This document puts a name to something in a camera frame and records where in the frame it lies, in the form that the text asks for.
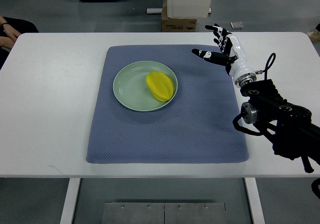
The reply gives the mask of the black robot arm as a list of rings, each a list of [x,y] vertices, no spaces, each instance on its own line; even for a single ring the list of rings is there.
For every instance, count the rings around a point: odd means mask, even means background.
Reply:
[[[267,78],[275,59],[276,54],[272,53],[262,70],[263,80],[241,87],[241,94],[249,100],[241,105],[232,124],[242,133],[265,136],[275,155],[290,160],[300,158],[304,171],[310,174],[314,171],[310,160],[320,162],[320,128],[312,124],[309,109],[288,102]]]

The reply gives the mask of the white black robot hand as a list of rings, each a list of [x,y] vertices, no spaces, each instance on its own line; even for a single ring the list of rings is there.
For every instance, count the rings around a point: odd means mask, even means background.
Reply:
[[[213,41],[217,44],[220,52],[195,48],[191,52],[209,63],[224,66],[227,74],[232,77],[238,88],[255,82],[257,76],[249,67],[246,54],[237,37],[218,24],[206,25],[205,28],[213,31]]]

